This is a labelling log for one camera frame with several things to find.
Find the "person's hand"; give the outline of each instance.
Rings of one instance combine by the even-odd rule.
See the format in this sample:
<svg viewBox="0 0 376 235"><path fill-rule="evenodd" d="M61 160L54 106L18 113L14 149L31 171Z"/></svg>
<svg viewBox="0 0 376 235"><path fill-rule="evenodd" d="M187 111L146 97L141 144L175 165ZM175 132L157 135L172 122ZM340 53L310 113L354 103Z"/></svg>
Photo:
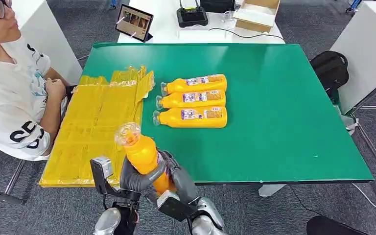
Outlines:
<svg viewBox="0 0 376 235"><path fill-rule="evenodd" d="M60 101L66 96L66 87L60 79L51 80L50 78L47 78L46 91L48 97L60 99Z"/></svg>
<svg viewBox="0 0 376 235"><path fill-rule="evenodd" d="M120 188L141 192L158 179L165 169L166 162L161 161L153 171L147 175L142 175L132 166L127 156L125 156L120 174Z"/></svg>
<svg viewBox="0 0 376 235"><path fill-rule="evenodd" d="M183 203L189 203L198 197L196 186L188 172L181 167L171 153L157 149L163 159L167 162L168 175L177 189L176 193Z"/></svg>

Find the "bottle label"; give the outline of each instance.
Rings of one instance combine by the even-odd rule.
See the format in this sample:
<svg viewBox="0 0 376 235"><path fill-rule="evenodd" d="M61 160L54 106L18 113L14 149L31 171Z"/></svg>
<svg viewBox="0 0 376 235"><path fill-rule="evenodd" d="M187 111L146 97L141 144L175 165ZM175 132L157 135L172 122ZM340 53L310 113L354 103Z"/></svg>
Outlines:
<svg viewBox="0 0 376 235"><path fill-rule="evenodd" d="M211 110L204 110L204 116L206 118L222 118L223 111L221 110L221 108L214 107L211 108Z"/></svg>
<svg viewBox="0 0 376 235"><path fill-rule="evenodd" d="M198 84L205 84L209 82L217 82L221 81L222 78L220 75L210 75L210 76L204 76L204 77L195 77L187 79L187 85L188 86L194 86Z"/></svg>
<svg viewBox="0 0 376 235"><path fill-rule="evenodd" d="M220 91L191 92L183 93L182 100L186 103L196 101L218 100L221 99Z"/></svg>
<svg viewBox="0 0 376 235"><path fill-rule="evenodd" d="M181 119L182 120L190 120L190 119L203 119L203 118L222 118L223 111L219 107L213 107L208 110L204 110L204 113L200 113L195 109L183 109L181 111Z"/></svg>

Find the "green table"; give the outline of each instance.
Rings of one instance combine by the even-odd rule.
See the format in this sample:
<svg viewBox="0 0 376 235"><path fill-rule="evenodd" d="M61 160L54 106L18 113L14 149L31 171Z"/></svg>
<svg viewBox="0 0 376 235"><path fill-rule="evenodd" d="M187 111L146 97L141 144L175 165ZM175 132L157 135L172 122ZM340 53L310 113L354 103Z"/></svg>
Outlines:
<svg viewBox="0 0 376 235"><path fill-rule="evenodd" d="M142 133L197 183L373 180L299 45L96 44L83 74L110 78L129 65L155 72ZM228 80L225 128L153 125L161 82L215 73Z"/></svg>

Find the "black router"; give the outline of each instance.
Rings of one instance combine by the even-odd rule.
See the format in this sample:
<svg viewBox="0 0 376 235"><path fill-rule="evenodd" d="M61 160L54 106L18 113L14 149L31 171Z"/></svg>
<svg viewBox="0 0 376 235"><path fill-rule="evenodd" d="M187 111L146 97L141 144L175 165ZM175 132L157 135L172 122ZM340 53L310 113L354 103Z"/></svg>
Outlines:
<svg viewBox="0 0 376 235"><path fill-rule="evenodd" d="M198 5L197 0L195 0L195 4L197 7L183 8L181 0L179 0L181 8L176 11L179 27L185 28L194 25L208 25L207 13L204 8Z"/></svg>

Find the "black bag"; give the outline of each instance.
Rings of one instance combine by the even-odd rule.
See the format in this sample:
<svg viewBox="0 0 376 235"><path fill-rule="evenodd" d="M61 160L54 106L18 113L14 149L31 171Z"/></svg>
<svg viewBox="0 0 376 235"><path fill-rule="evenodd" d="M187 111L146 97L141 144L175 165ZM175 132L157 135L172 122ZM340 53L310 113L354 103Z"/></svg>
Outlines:
<svg viewBox="0 0 376 235"><path fill-rule="evenodd" d="M348 60L335 51L324 51L310 61L313 70L321 81L325 92L333 100L333 96L339 87L348 82Z"/></svg>
<svg viewBox="0 0 376 235"><path fill-rule="evenodd" d="M201 0L201 7L206 12L224 13L234 11L235 0Z"/></svg>

